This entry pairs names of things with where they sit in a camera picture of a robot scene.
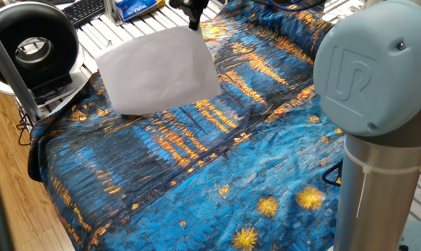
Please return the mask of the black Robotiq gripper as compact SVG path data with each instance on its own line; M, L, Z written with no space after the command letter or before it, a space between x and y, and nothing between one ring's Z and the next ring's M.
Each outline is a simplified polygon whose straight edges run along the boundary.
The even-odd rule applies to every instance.
M209 0L169 0L173 8L181 9L189 17L189 28L197 30L201 14L207 7Z

